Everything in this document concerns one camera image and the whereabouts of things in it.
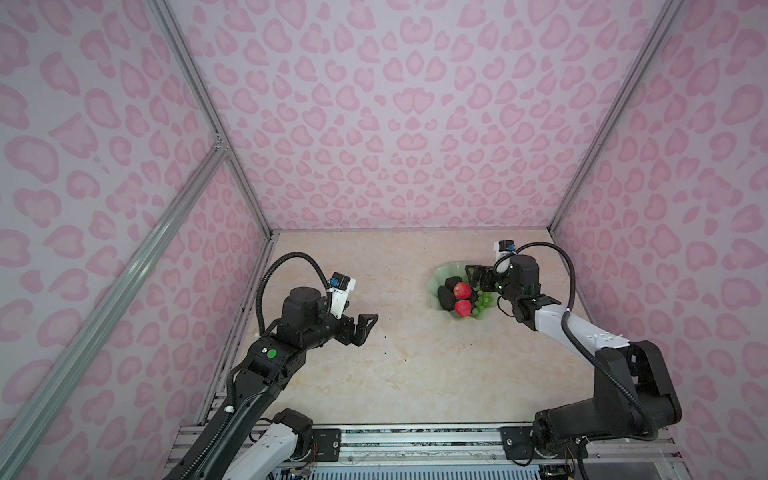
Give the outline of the green grape bunch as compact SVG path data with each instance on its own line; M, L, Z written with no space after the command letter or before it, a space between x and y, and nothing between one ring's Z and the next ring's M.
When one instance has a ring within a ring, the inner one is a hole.
M493 293L488 294L489 298L487 303L473 303L473 314L471 315L472 318L484 318L490 309L495 305L496 296Z

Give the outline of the red apple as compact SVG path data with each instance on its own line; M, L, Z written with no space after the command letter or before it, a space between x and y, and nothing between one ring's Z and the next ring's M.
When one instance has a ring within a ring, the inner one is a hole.
M473 294L472 288L465 282L458 282L454 285L453 289L454 297L460 300L467 300Z
M473 314L473 303L469 299L459 300L454 304L455 313L461 317L469 317Z

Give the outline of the dark avocado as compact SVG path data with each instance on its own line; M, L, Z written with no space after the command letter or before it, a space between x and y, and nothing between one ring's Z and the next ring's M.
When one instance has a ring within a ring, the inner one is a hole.
M463 278L460 276L452 276L445 280L444 286L449 290L453 290L457 284L462 283Z
M453 311L457 302L456 296L451 288L441 285L437 289L437 298L440 307L445 311Z

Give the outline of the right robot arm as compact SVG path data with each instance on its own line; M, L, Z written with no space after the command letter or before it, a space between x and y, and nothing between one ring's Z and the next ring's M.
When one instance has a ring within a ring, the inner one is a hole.
M682 420L683 410L661 349L629 341L574 314L575 297L544 293L530 255L509 253L492 266L465 268L470 288L511 305L511 317L581 357L594 370L591 397L535 415L533 454L552 456L583 441L654 441Z

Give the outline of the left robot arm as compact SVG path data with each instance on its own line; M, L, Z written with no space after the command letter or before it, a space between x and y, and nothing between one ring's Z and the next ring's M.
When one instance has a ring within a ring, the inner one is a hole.
M363 345L376 314L346 315L352 288L326 292L297 287L282 312L225 380L225 397L195 443L169 473L171 479L264 479L288 459L311 459L313 422L291 409L279 412L247 453L240 450L266 410L305 365L310 350L336 340Z

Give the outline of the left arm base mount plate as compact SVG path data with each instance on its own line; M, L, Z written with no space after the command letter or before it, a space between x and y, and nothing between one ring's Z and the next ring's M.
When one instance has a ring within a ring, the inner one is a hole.
M291 462L336 462L339 459L342 431L336 428L305 429L297 436Z

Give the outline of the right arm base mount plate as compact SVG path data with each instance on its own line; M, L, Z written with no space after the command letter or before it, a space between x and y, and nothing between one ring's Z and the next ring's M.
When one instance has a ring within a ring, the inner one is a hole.
M505 458L523 466L545 460L581 461L588 458L586 446L575 438L559 438L538 423L502 426L498 429Z

